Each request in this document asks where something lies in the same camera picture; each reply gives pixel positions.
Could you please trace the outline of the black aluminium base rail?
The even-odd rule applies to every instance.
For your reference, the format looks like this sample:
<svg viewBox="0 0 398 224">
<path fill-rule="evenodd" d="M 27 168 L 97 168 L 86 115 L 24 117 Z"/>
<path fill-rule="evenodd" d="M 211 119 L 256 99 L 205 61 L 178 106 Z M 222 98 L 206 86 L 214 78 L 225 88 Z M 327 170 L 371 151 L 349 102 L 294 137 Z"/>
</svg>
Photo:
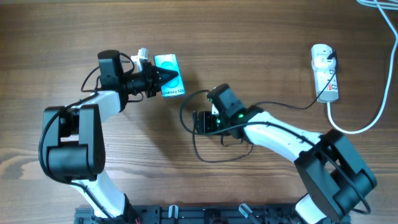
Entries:
<svg viewBox="0 0 398 224">
<path fill-rule="evenodd" d="M 141 224 L 210 224 L 210 223 L 304 223 L 294 212 L 292 204 L 252 206 L 179 207 L 171 205 L 135 205 L 125 216 L 114 218 L 113 223 Z"/>
</svg>

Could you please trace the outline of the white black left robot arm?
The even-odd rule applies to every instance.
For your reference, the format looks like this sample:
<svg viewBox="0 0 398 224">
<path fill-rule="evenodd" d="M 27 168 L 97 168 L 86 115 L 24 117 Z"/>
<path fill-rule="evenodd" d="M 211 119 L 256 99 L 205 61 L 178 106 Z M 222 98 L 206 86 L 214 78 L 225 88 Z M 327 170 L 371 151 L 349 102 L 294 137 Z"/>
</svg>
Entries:
<svg viewBox="0 0 398 224">
<path fill-rule="evenodd" d="M 100 75 L 87 98 L 44 110 L 38 157 L 44 174 L 84 196 L 88 208 L 75 210 L 75 223 L 140 223 L 142 216 L 104 169 L 102 124 L 124 110 L 129 96 L 153 97 L 178 72 L 156 67 L 141 48 L 124 71 L 118 50 L 98 53 Z"/>
</svg>

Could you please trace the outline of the blue screen smartphone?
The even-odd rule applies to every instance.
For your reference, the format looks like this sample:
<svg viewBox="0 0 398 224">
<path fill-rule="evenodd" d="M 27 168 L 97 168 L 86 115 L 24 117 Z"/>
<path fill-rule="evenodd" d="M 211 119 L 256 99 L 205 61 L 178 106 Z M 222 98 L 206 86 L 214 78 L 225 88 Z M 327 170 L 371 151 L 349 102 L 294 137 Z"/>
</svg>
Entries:
<svg viewBox="0 0 398 224">
<path fill-rule="evenodd" d="M 155 55 L 154 62 L 157 67 L 178 72 L 178 76 L 161 87 L 164 98 L 182 96 L 185 94 L 177 56 L 175 54 Z"/>
</svg>

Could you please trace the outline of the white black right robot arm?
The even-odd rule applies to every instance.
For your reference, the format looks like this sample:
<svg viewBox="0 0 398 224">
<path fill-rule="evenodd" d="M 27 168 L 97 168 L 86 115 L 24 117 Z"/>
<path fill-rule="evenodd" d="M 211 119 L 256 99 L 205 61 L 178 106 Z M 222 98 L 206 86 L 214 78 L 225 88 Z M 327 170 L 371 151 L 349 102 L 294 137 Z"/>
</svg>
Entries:
<svg viewBox="0 0 398 224">
<path fill-rule="evenodd" d="M 370 214 L 365 197 L 376 187 L 376 177 L 342 132 L 306 131 L 256 105 L 246 107 L 226 83 L 204 92 L 212 111 L 193 114 L 193 126 L 184 128 L 193 137 L 231 136 L 294 163 L 307 190 L 293 206 L 297 219 L 341 223 L 350 212 Z"/>
</svg>

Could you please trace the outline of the white power strip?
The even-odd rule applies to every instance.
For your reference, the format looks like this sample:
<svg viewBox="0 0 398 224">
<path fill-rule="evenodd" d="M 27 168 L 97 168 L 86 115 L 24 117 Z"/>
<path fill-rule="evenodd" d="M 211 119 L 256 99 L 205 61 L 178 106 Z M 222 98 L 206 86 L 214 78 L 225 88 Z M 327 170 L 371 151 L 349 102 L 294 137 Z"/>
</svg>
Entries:
<svg viewBox="0 0 398 224">
<path fill-rule="evenodd" d="M 320 103 L 336 101 L 339 98 L 336 51 L 326 44 L 315 44 L 311 48 L 311 55 L 317 101 Z"/>
</svg>

